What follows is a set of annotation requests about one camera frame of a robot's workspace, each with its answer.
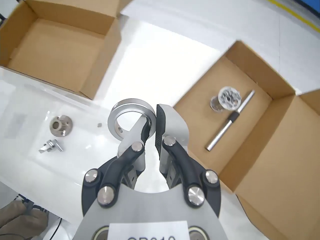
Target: metal ring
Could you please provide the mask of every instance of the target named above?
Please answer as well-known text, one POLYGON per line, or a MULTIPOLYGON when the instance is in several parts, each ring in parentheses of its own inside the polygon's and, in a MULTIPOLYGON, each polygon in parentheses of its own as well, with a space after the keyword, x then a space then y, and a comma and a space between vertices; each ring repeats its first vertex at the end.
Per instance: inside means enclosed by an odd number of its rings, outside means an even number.
POLYGON ((118 117, 124 113, 128 112, 137 112, 144 115, 149 123, 150 123, 150 133, 149 137, 151 137, 156 131, 156 113, 154 109, 151 107, 150 104, 147 102, 130 98, 125 99, 118 102, 113 108, 111 109, 109 118, 108 118, 108 128, 110 133, 118 140, 122 141, 126 134, 129 132, 124 130, 118 124, 118 117))

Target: small metal part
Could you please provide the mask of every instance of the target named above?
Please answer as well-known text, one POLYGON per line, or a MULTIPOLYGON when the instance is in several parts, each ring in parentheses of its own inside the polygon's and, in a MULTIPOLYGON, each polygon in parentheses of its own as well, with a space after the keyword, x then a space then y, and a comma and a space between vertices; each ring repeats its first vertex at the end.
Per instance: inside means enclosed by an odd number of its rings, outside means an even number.
MULTIPOLYGON (((255 94, 255 90, 252 90, 248 96, 244 99, 244 101, 242 102, 242 104, 239 106, 239 108, 237 109, 237 111, 233 111, 231 113, 232 114, 236 114, 238 113, 238 115, 240 114, 240 112, 245 108, 245 106, 248 104, 248 102, 251 100, 251 98, 253 97, 253 95, 255 94)), ((225 132, 229 129, 229 127, 233 124, 234 121, 231 120, 227 120, 226 124, 223 126, 223 128, 217 133, 217 135, 214 137, 214 139, 205 147, 206 150, 211 151, 213 149, 213 147, 219 142, 219 140, 221 139, 221 137, 225 134, 225 132)))
POLYGON ((56 139, 54 140, 48 140, 46 144, 43 144, 43 147, 39 149, 40 153, 43 152, 51 152, 54 149, 58 149, 59 151, 63 152, 63 149, 61 148, 60 144, 56 139))
POLYGON ((171 146, 173 146, 173 145, 176 143, 176 139, 175 139, 174 137, 168 135, 168 136, 166 136, 166 137, 163 139, 163 142, 164 142, 167 146, 171 147, 171 146))
POLYGON ((210 100, 210 107, 215 112, 235 111, 241 104, 240 93, 232 87, 223 87, 217 96, 210 100))
POLYGON ((197 226, 189 228, 189 236, 190 240, 209 240, 206 232, 197 226))
POLYGON ((109 232, 109 226, 104 226, 94 233, 92 240, 107 240, 108 232, 109 232))
POLYGON ((108 117, 108 129, 110 133, 118 140, 122 141, 124 137, 128 134, 128 131, 121 128, 118 123, 118 117, 124 113, 137 112, 145 116, 150 124, 149 137, 151 137, 156 131, 156 113, 147 102, 130 98, 118 102, 111 109, 110 115, 108 117))
POLYGON ((205 172, 205 177, 207 178, 207 181, 211 184, 216 184, 218 182, 218 175, 213 170, 207 170, 205 172))
POLYGON ((131 148, 134 152, 140 152, 143 149, 143 144, 141 144, 140 142, 134 142, 131 145, 131 148))
POLYGON ((70 117, 61 115, 54 117, 50 122, 50 132, 54 136, 64 137, 70 134, 73 123, 70 117))
POLYGON ((205 194, 201 188, 193 186, 188 190, 188 199, 193 205, 200 206, 205 201, 205 194))
POLYGON ((84 176, 84 179, 88 183, 92 183, 97 179, 98 171, 96 169, 90 169, 84 176))
POLYGON ((115 197, 115 192, 113 188, 109 186, 104 186, 101 188, 97 194, 97 201, 101 206, 106 206, 112 202, 115 197))

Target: cardboard box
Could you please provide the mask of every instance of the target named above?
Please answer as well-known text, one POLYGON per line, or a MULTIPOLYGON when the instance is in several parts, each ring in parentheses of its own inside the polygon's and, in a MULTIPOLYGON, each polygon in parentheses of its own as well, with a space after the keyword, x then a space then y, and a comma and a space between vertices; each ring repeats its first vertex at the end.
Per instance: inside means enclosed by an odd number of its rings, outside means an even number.
POLYGON ((181 98, 190 155, 215 170, 250 221, 270 240, 320 239, 320 90, 294 89, 240 41, 181 98), (212 151, 230 114, 210 99, 224 86, 255 95, 212 151))
POLYGON ((21 1, 0 27, 0 65, 93 99, 131 0, 21 1))

